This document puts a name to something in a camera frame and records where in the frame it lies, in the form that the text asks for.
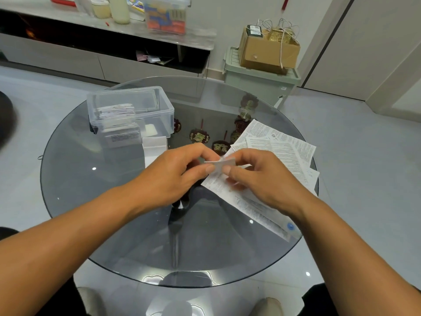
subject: glass tabletop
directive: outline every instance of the glass tabletop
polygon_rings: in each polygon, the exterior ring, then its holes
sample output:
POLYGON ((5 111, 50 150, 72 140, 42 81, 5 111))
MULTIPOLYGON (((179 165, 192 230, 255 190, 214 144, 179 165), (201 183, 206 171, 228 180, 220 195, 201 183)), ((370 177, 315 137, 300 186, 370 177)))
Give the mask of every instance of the glass tabletop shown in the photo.
MULTIPOLYGON (((161 86, 181 130, 169 148, 191 144, 190 131, 230 140, 244 103, 255 101, 252 117, 303 139, 278 110, 233 86, 195 77, 149 77, 109 90, 161 86)), ((133 179, 144 169, 142 145, 102 149, 90 131, 86 101, 55 129, 41 165, 41 189, 51 217, 133 179)), ((186 200, 136 218, 90 257, 103 268, 140 282, 166 287, 211 287, 249 277, 286 255, 298 242, 285 241, 207 190, 198 182, 186 200)))

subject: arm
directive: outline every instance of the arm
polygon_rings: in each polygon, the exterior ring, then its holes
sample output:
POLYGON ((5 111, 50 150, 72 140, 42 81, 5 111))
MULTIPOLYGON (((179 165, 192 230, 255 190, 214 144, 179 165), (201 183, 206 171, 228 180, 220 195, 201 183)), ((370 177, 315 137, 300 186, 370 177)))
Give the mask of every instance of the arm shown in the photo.
POLYGON ((213 171, 200 156, 219 160, 200 143, 168 150, 129 183, 0 241, 0 315, 34 315, 119 228, 175 202, 213 171))
POLYGON ((273 153, 242 149, 232 157, 254 168, 225 166, 228 183, 294 220, 340 315, 421 315, 421 295, 273 153))

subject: fingernail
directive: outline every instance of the fingernail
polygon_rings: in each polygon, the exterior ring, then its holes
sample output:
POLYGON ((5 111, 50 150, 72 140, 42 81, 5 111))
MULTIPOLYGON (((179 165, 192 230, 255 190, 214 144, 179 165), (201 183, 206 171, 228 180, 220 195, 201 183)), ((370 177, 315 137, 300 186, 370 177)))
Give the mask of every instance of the fingernail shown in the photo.
POLYGON ((228 165, 225 165, 225 166, 223 166, 222 167, 222 172, 225 174, 225 175, 229 175, 229 171, 231 170, 231 166, 228 166, 228 165))
POLYGON ((212 173, 214 170, 215 170, 215 165, 209 165, 209 166, 206 168, 206 173, 210 174, 210 173, 212 173))

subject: brown cardboard box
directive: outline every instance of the brown cardboard box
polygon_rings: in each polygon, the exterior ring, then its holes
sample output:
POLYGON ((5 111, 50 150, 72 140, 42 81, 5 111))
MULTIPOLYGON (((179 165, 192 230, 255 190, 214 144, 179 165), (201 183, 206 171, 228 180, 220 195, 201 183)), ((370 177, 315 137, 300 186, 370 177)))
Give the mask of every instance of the brown cardboard box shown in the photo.
MULTIPOLYGON (((238 47, 240 66, 253 68, 276 74, 282 74, 279 56, 281 43, 269 41, 270 33, 263 37, 248 36, 244 28, 243 36, 238 47)), ((295 68, 300 45, 293 41, 292 44, 282 44, 282 64, 284 68, 295 68)))

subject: white tile floor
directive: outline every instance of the white tile floor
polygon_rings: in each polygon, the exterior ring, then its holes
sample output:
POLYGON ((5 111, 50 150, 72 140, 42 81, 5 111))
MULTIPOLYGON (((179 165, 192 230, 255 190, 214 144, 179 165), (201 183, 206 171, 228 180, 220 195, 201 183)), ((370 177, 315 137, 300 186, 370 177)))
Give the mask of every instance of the white tile floor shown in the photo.
MULTIPOLYGON (((87 92, 102 88, 0 67, 0 91, 12 99, 19 117, 16 133, 0 150, 1 226, 23 230, 49 219, 37 157, 63 117, 87 92)), ((421 287, 421 124, 376 115, 360 101, 303 89, 282 111, 318 147, 314 158, 321 172, 320 197, 403 277, 421 287)), ((303 306, 301 296, 322 282, 303 239, 265 271, 210 289, 145 285, 90 261, 75 279, 101 293, 110 316, 151 315, 176 300, 201 306, 207 316, 247 316, 266 296, 281 301, 285 316, 294 316, 303 306)), ((202 315, 199 308, 194 315, 202 315)))

